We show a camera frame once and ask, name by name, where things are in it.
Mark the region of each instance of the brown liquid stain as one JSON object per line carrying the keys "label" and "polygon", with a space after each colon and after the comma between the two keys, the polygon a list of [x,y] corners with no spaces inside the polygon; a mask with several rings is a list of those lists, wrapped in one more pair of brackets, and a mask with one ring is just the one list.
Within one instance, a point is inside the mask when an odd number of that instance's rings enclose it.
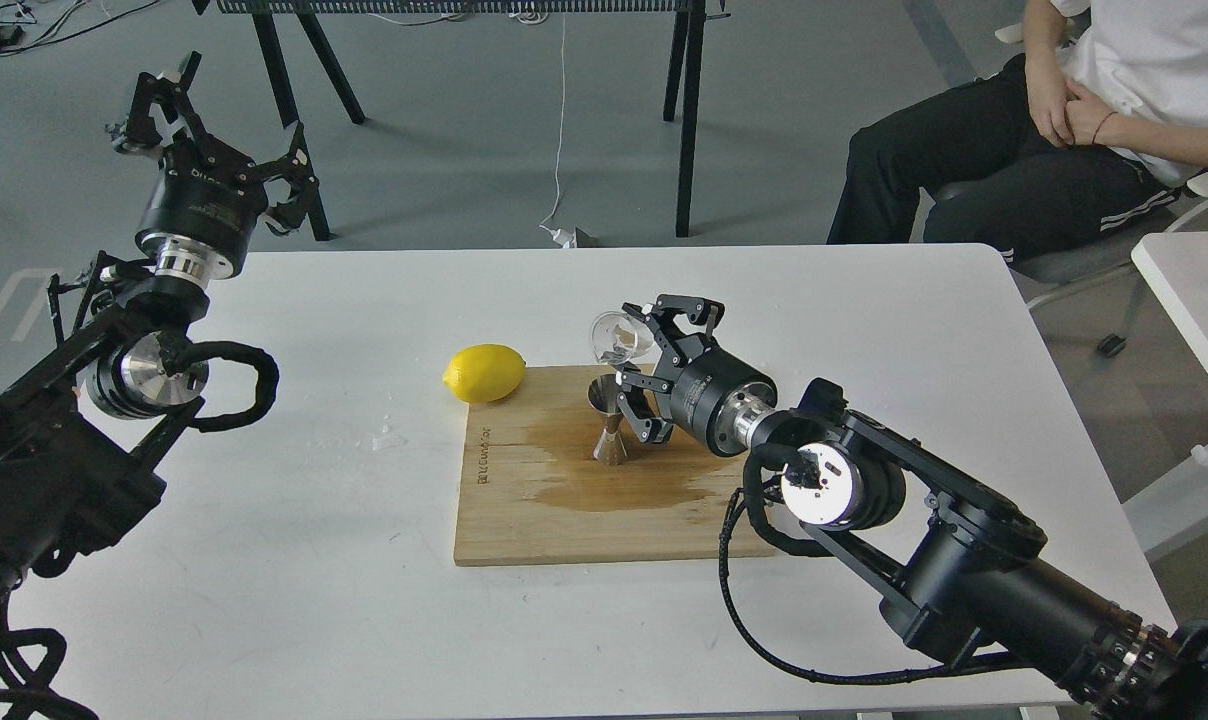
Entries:
{"label": "brown liquid stain", "polygon": [[714,455],[680,428],[667,445],[641,445],[626,420],[622,434],[631,459],[611,466],[596,460],[591,452],[604,420],[586,400],[587,387],[590,378],[581,383],[581,393],[545,407],[528,428],[527,445],[548,455],[544,482],[552,484],[532,497],[534,503],[582,512],[674,507],[722,495],[696,487],[707,475],[718,470],[741,475],[739,457]]}

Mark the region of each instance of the yellow lemon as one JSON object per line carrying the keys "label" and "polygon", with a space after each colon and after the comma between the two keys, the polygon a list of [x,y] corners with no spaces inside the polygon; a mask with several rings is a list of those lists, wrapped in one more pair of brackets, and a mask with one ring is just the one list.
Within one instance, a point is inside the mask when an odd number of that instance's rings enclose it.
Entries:
{"label": "yellow lemon", "polygon": [[471,346],[448,361],[443,382],[463,402],[493,402],[519,387],[524,367],[506,346]]}

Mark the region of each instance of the person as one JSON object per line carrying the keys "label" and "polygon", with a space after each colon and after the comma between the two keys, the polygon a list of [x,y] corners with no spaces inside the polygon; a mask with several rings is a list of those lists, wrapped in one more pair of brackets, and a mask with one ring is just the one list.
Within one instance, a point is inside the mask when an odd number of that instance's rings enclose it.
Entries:
{"label": "person", "polygon": [[[1092,27],[1061,47],[1065,18]],[[1006,261],[1098,240],[1208,168],[1208,0],[1028,0],[1026,52],[860,129],[829,245],[983,242]]]}

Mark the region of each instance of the black pants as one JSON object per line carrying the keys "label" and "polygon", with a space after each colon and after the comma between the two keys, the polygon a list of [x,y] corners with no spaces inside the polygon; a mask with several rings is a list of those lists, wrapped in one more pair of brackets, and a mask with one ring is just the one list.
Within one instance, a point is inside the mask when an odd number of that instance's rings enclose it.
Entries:
{"label": "black pants", "polygon": [[933,208],[924,242],[983,242],[1010,263],[1098,240],[1177,198],[1110,149],[1058,150],[1039,137],[1024,63],[1016,56],[992,79],[858,130],[827,244],[910,240],[920,188],[947,182],[980,181]]}

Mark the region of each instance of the bracelet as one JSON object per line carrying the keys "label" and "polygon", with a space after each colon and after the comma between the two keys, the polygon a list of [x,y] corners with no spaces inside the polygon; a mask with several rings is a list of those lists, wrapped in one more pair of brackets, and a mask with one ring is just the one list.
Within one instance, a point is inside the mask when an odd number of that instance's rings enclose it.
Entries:
{"label": "bracelet", "polygon": [[1111,115],[1114,115],[1114,114],[1119,114],[1119,110],[1111,110],[1109,114],[1107,114],[1107,116],[1104,118],[1102,118],[1102,122],[1098,123],[1096,128],[1093,128],[1093,140],[1088,140],[1088,145],[1097,145],[1097,133],[1098,133],[1098,130],[1102,129],[1102,126],[1104,126],[1107,123],[1107,120],[1110,120]]}

